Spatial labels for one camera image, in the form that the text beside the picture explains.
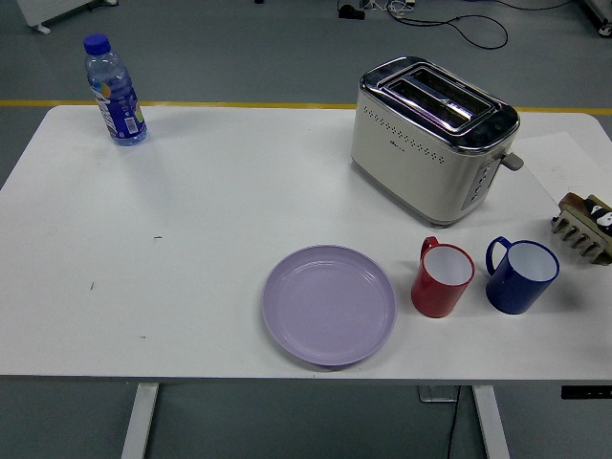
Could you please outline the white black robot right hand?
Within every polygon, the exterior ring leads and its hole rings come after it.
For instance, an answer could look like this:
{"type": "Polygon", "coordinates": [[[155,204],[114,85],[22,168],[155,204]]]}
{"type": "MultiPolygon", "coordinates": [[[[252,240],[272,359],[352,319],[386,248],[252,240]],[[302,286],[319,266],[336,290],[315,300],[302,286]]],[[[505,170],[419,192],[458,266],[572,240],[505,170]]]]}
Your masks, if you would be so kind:
{"type": "Polygon", "coordinates": [[[597,224],[601,231],[607,235],[611,235],[611,210],[590,199],[585,201],[585,206],[587,208],[589,218],[597,224]]]}

